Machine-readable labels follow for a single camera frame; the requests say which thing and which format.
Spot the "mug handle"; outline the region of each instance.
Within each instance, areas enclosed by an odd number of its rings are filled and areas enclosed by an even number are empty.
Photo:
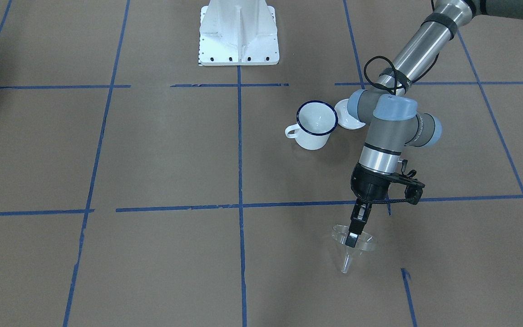
[[[293,130],[299,130],[300,129],[300,125],[298,124],[293,124],[291,126],[288,126],[285,130],[286,132],[286,137],[289,138],[289,139],[296,139],[299,132],[296,132],[296,133],[292,133],[292,134],[289,134],[290,132],[292,132]]]

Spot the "white saucer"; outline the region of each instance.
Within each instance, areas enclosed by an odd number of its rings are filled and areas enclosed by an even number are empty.
[[[347,103],[348,99],[340,100],[334,107],[334,110],[336,110],[336,114],[338,115],[338,124],[345,129],[351,130],[359,129],[366,125],[348,113],[348,109],[346,108]]]

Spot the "blue mug rim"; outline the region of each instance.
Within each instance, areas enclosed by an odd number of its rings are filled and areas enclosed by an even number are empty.
[[[304,126],[302,126],[302,124],[300,123],[300,110],[307,104],[311,104],[311,103],[314,103],[314,102],[317,102],[317,103],[320,103],[320,104],[324,104],[326,106],[328,106],[328,108],[330,108],[330,110],[332,110],[332,112],[334,112],[334,126],[332,126],[332,129],[330,129],[328,132],[324,132],[324,133],[314,133],[314,132],[310,132],[309,130],[305,129]],[[315,135],[315,136],[324,136],[324,135],[328,135],[330,133],[332,133],[332,131],[334,131],[334,129],[336,128],[336,125],[338,125],[338,115],[336,114],[336,110],[334,110],[334,108],[324,102],[324,101],[320,101],[320,100],[310,100],[306,103],[304,103],[303,105],[301,105],[299,108],[298,108],[298,111],[296,113],[296,122],[298,124],[298,126],[300,126],[300,128],[304,131],[304,132],[307,132],[308,134],[310,135]]]

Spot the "white enamel mug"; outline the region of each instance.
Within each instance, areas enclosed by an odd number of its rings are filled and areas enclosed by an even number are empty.
[[[330,133],[336,128],[338,116],[329,104],[313,100],[301,105],[296,121],[297,124],[286,128],[286,137],[296,139],[304,149],[318,150],[324,147]]]

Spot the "black cable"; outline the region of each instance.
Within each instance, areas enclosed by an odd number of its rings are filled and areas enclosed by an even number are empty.
[[[413,83],[416,83],[421,78],[423,78],[423,76],[427,75],[427,73],[431,70],[431,68],[433,68],[433,66],[435,65],[435,63],[437,62],[438,59],[439,59],[439,54],[437,54],[437,56],[435,56],[435,60],[433,60],[433,63],[429,66],[429,68],[427,68],[427,70],[425,72],[423,72],[423,74],[421,74],[421,76],[417,77],[417,79],[414,80]]]
[[[431,0],[431,9],[433,11],[435,11],[435,4],[433,2],[433,0]],[[393,70],[393,79],[395,80],[395,87],[391,88],[391,87],[386,87],[384,85],[381,85],[381,84],[376,84],[376,83],[373,83],[371,81],[371,79],[369,79],[369,75],[367,74],[367,66],[369,66],[369,64],[374,61],[375,59],[383,59],[385,60],[386,62],[388,62],[388,64],[390,64],[390,68]],[[437,54],[437,56],[435,56],[435,59],[433,60],[433,62],[429,65],[429,68],[427,68],[427,70],[425,72],[423,72],[423,74],[421,74],[419,77],[417,77],[415,80],[413,80],[413,84],[414,83],[417,83],[417,81],[419,81],[421,78],[423,78],[425,75],[427,75],[427,73],[433,68],[433,66],[436,64],[437,60],[439,59],[439,54]],[[402,85],[401,87],[398,87],[398,81],[397,81],[397,69],[395,68],[395,65],[393,64],[392,61],[389,60],[389,58],[386,58],[385,56],[375,56],[375,57],[372,57],[369,61],[367,61],[367,63],[365,64],[365,68],[363,69],[363,73],[365,75],[365,79],[369,82],[370,85],[372,85],[372,87],[375,87],[377,89],[383,89],[384,91],[387,91],[387,92],[390,92],[392,95],[397,95],[397,89],[405,89],[405,91],[407,91],[407,88],[405,87],[405,85]]]
[[[388,91],[392,95],[397,95],[397,89],[403,88],[404,86],[398,87],[399,85],[398,85],[398,81],[396,78],[394,78],[395,87],[393,87],[392,89],[390,87],[386,87],[381,84],[375,84],[371,81],[371,79],[369,79],[369,74],[367,74],[367,67],[369,66],[369,64],[371,62],[373,62],[376,59],[382,59],[382,60],[386,61],[390,65],[390,68],[393,70],[393,75],[397,76],[397,69],[395,68],[395,65],[393,64],[392,61],[390,61],[389,58],[386,58],[385,56],[374,56],[369,61],[367,61],[367,63],[365,64],[365,68],[363,69],[363,72],[365,73],[365,79],[367,81],[369,81],[369,83],[370,83],[370,85],[372,85],[372,87],[376,87],[377,89],[384,89],[384,91]]]
[[[409,201],[410,199],[414,199],[414,198],[409,198],[409,199],[403,198],[403,199],[381,199],[381,200],[372,200],[372,201],[369,201],[369,200],[367,200],[367,199],[364,199],[363,197],[361,197],[361,196],[358,195],[358,194],[357,194],[356,198],[359,199],[360,201],[363,201],[364,203],[370,203],[370,204],[393,204],[393,203],[404,203],[404,202]]]

